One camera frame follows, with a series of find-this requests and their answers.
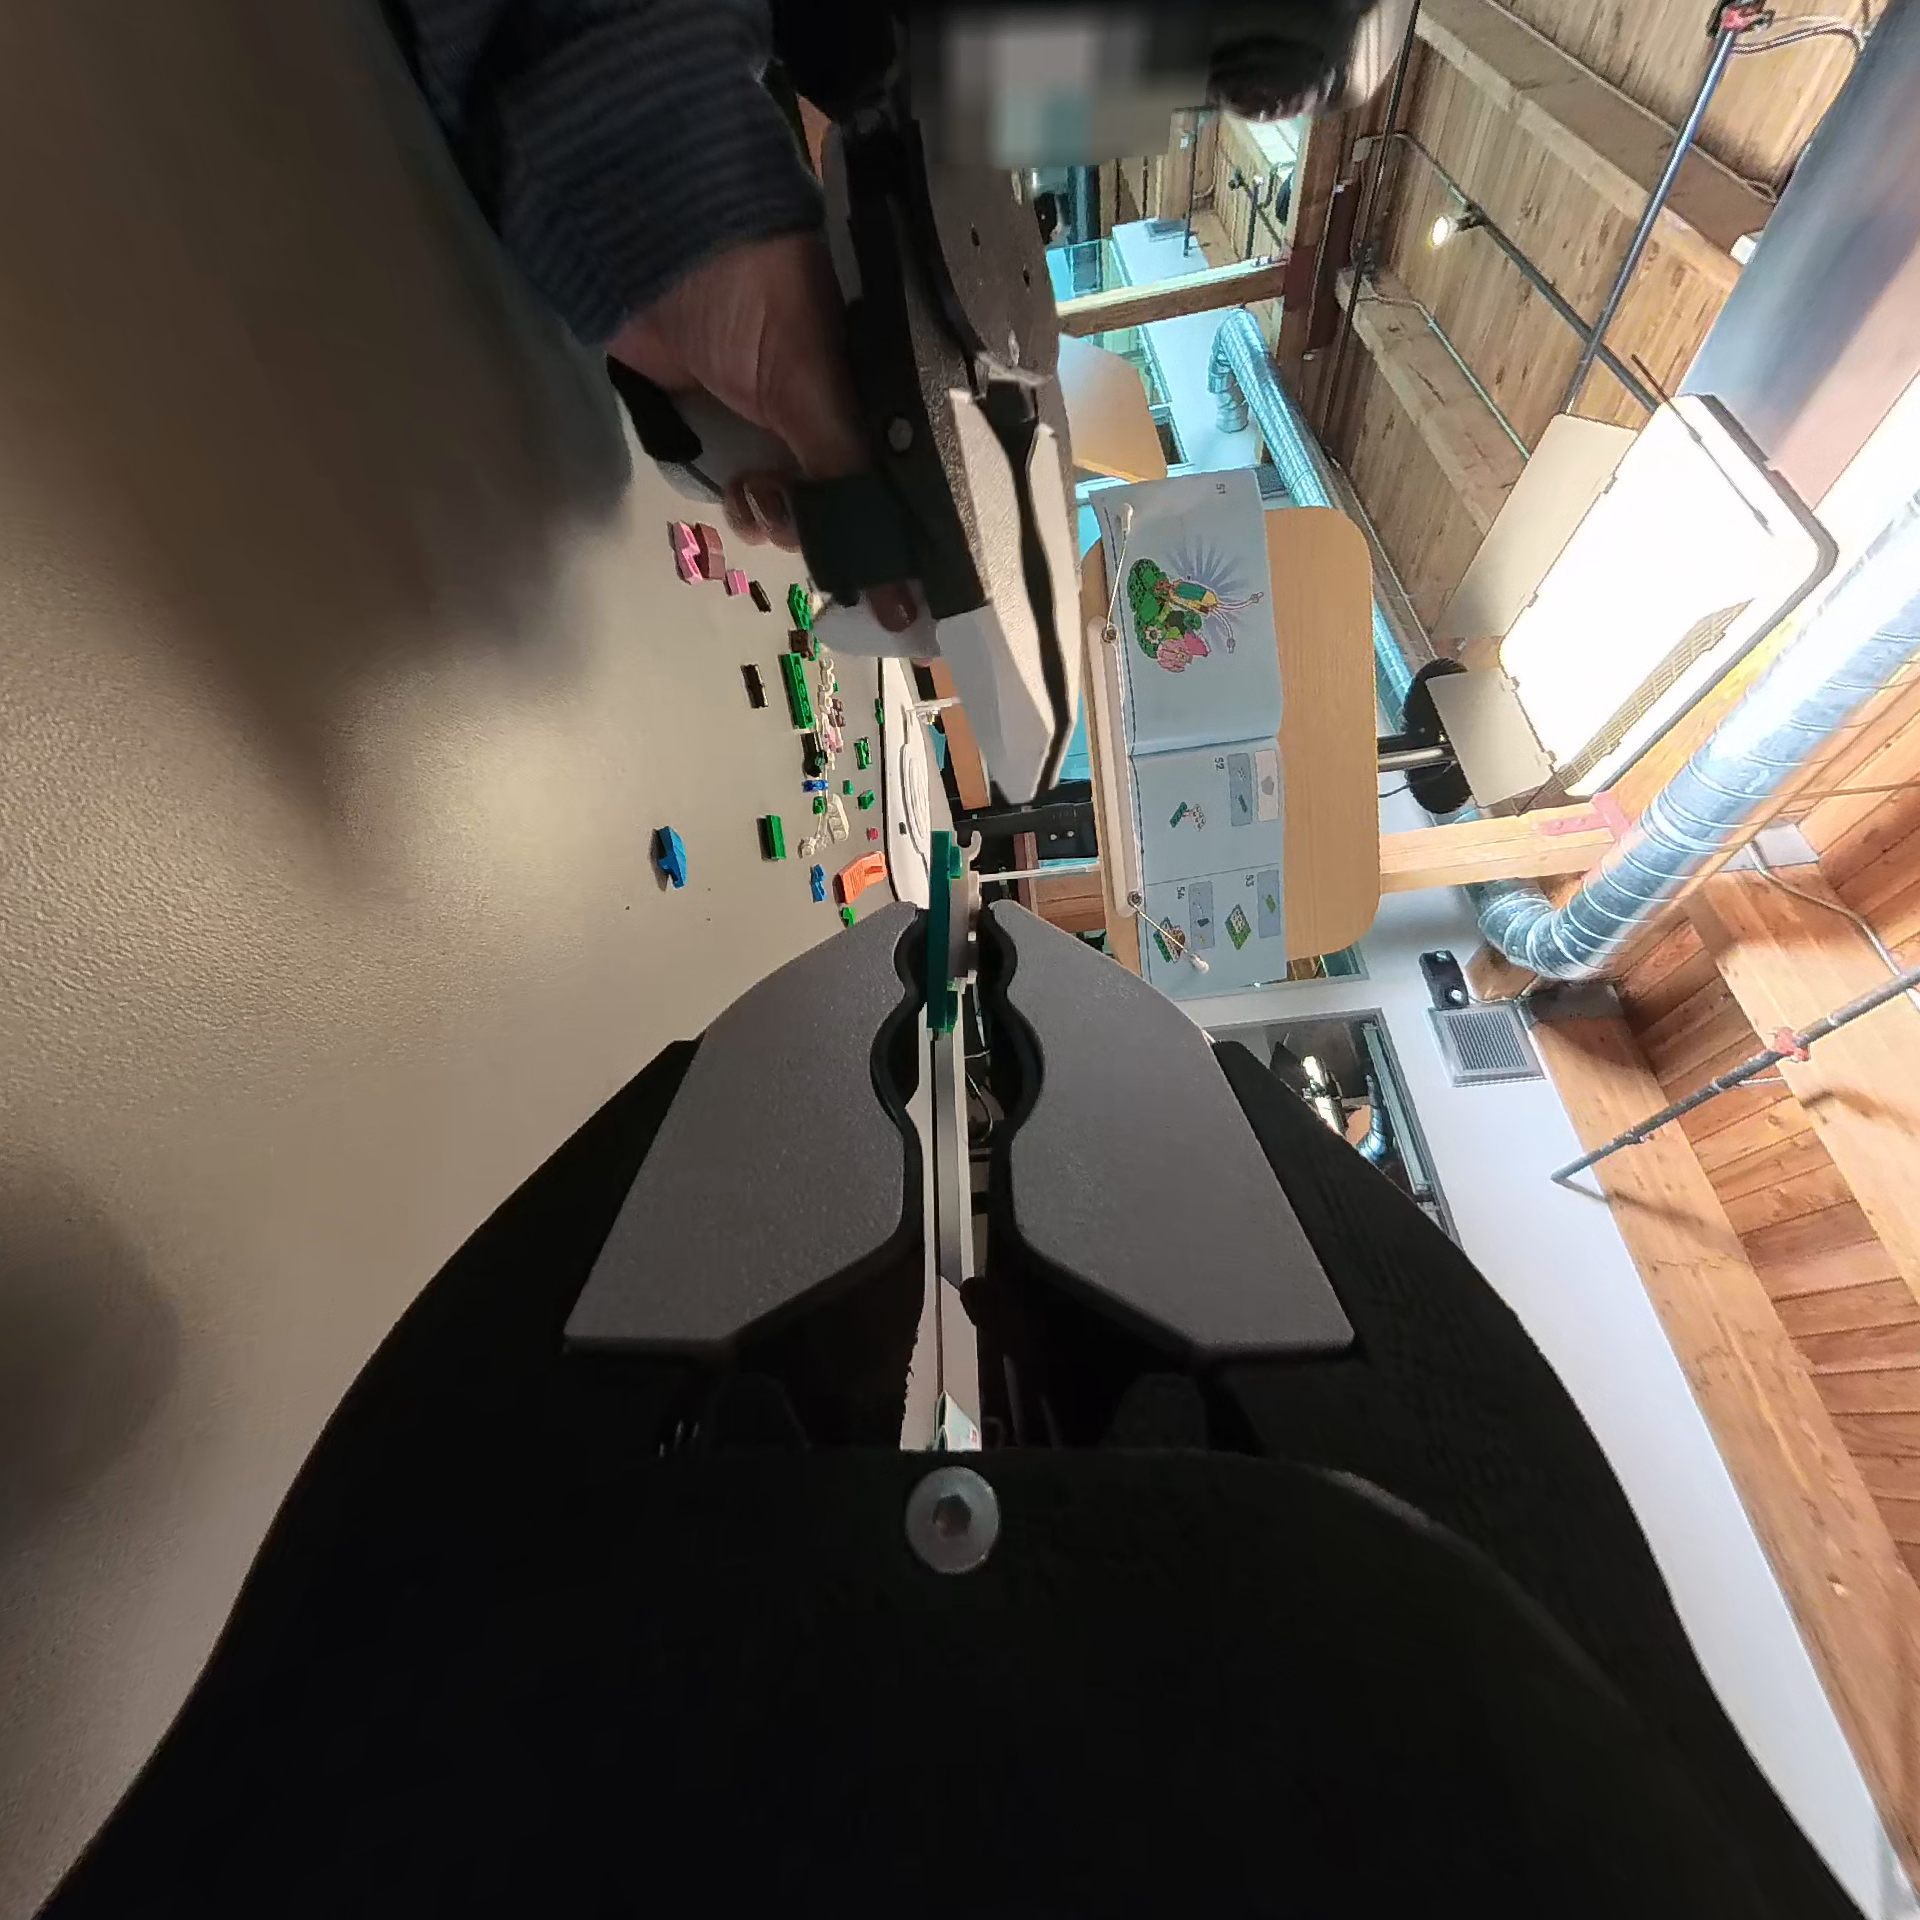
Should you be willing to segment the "person's left forearm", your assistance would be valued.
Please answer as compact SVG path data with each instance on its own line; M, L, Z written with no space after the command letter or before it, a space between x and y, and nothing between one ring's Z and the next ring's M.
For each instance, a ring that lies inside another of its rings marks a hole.
M386 3L504 253L587 349L723 253L817 234L761 3Z

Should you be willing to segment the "scattered small toy bricks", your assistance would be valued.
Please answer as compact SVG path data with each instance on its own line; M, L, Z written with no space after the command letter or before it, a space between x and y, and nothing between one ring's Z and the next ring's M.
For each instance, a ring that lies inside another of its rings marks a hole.
M832 652L819 589L728 549L714 520L670 514L665 544L674 611L721 613L736 839L780 899L850 928L895 896L881 674Z

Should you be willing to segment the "grey wall vent grille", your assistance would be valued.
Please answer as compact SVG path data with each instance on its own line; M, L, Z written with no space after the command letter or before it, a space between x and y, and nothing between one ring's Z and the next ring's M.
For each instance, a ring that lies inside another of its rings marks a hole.
M1437 1006L1427 1011L1427 1021L1453 1089L1504 1087L1545 1076L1521 1001Z

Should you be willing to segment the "person's left hand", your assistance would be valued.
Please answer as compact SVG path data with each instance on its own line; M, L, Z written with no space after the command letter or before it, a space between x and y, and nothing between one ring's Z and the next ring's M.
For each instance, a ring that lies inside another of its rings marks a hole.
M796 552L794 487L873 463L837 280L817 232L714 255L636 310L607 352L665 392L706 392L780 442L775 468L744 471L724 492L740 540Z

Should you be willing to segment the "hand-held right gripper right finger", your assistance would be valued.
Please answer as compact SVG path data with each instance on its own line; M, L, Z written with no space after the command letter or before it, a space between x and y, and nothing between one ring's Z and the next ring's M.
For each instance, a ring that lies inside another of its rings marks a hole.
M1185 1363L1344 1354L1355 1327L1204 1030L1017 901L981 911L1019 1044L1017 1250Z

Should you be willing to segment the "large silver air duct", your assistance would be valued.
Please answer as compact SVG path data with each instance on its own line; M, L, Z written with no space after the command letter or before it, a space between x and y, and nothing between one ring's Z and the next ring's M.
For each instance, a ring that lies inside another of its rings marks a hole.
M1486 948L1545 981L1609 973L1896 685L1916 650L1918 498L1911 494L1569 899L1554 903L1524 880L1470 884Z

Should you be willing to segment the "green toy brick plate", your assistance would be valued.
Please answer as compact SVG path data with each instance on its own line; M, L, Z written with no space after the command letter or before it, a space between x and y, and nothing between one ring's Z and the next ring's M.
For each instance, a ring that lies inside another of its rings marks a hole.
M956 1034L978 971L978 876L951 828L931 832L927 857L925 1017L935 1039Z

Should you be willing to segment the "wooden ceiling beam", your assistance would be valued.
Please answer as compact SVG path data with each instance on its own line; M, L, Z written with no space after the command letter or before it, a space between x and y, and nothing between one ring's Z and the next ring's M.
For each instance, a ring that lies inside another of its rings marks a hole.
M1380 896L1585 875L1632 826L1613 792L1591 804L1380 834Z

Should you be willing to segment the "white flat round-marked plate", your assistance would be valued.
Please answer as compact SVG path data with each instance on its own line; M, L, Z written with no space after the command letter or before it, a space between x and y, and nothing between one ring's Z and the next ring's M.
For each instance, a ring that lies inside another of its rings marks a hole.
M877 678L881 708L881 850L897 899L925 907L931 893L931 839L946 828L940 811L946 790L927 744L920 694L906 659L881 659Z

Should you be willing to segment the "white ceiling light panel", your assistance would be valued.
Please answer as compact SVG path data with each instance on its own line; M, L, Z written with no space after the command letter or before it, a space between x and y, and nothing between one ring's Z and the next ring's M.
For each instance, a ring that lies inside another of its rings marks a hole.
M1592 800L1821 589L1836 540L1721 396L1558 417L1453 590L1432 704L1472 802Z

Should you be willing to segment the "metal ceiling pipe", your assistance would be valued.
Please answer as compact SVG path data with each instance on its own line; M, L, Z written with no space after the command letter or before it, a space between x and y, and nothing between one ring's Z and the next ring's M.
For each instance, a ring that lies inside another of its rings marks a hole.
M1878 1012L1881 1008L1894 1003L1900 998L1911 998L1918 989L1918 968L1907 968L1894 973L1882 982L1874 984L1863 995L1855 995L1835 1011L1805 1022L1804 1027L1779 1027L1773 1044L1764 1045L1759 1052L1743 1059L1736 1067L1727 1068L1716 1074L1700 1089L1667 1101L1665 1107L1653 1111L1651 1114L1638 1117L1635 1123L1619 1128L1617 1136L1603 1140L1596 1148L1580 1154L1568 1165L1554 1168L1549 1182L1558 1188L1573 1188L1580 1174L1596 1165L1617 1156L1619 1151L1640 1146L1648 1140L1653 1140L1658 1134L1665 1131L1671 1125L1677 1125L1685 1117L1710 1107L1711 1101L1740 1091L1758 1082L1768 1076L1779 1079L1779 1068L1784 1067L1805 1067L1811 1062L1811 1052L1817 1044L1823 1044L1836 1034L1845 1030L1849 1025L1865 1021L1866 1017Z

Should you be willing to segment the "grey desk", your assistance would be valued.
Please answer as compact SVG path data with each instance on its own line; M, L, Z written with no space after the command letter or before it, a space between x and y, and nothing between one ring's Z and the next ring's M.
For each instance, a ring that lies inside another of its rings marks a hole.
M837 934L373 5L4 5L4 1915L468 1235Z

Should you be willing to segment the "light blue instruction booklet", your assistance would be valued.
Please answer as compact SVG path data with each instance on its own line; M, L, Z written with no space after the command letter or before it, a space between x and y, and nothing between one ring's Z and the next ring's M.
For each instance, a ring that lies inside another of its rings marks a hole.
M1258 471L1105 489L1091 514L1140 973L1176 999L1278 981L1283 676Z

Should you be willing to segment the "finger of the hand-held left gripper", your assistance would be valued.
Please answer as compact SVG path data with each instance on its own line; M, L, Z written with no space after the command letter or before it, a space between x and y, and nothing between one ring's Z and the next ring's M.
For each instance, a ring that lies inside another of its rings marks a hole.
M935 413L973 568L967 586L927 586L935 655L1014 804L1061 781L1084 688L1072 459L1037 396L1020 381L953 388Z

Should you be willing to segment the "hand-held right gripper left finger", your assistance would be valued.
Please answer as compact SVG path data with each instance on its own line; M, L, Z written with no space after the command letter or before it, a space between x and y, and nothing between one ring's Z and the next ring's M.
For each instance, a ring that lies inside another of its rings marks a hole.
M712 1363L850 1305L923 1314L923 910L893 901L740 995L695 1044L564 1324L583 1354Z

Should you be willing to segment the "wooden booklet stand board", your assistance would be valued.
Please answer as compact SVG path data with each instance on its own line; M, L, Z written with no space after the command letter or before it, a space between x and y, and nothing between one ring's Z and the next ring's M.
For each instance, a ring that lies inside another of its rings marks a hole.
M1337 510L1264 515L1283 718L1283 939L1289 958L1357 948L1380 910L1378 687L1368 540ZM1110 955L1140 973L1140 921L1121 875L1119 650L1103 637L1109 564L1082 562L1084 698Z

